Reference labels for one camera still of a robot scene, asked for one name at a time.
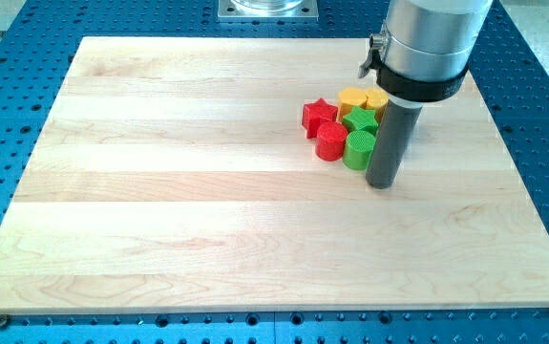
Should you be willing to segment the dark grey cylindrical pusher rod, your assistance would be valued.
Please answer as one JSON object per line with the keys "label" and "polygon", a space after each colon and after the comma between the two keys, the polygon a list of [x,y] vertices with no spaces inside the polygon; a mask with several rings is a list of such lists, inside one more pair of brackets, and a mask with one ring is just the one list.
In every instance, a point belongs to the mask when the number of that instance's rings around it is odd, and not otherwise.
{"label": "dark grey cylindrical pusher rod", "polygon": [[378,189],[392,186],[421,110],[420,102],[388,101],[366,169],[369,185]]}

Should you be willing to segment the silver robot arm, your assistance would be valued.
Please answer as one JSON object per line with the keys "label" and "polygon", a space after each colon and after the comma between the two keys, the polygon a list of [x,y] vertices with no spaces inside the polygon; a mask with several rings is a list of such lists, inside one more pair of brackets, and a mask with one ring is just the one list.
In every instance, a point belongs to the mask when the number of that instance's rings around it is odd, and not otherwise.
{"label": "silver robot arm", "polygon": [[423,106],[458,92],[491,6],[491,0],[390,1],[358,73],[376,72],[389,98],[366,170],[369,185],[393,184]]}

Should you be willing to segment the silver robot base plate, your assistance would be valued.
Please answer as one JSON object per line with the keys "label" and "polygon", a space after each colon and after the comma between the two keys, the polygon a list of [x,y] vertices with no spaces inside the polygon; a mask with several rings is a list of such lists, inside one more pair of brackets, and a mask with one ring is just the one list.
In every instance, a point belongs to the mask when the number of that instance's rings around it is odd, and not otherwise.
{"label": "silver robot base plate", "polygon": [[223,22],[296,21],[319,18],[317,0],[219,0]]}

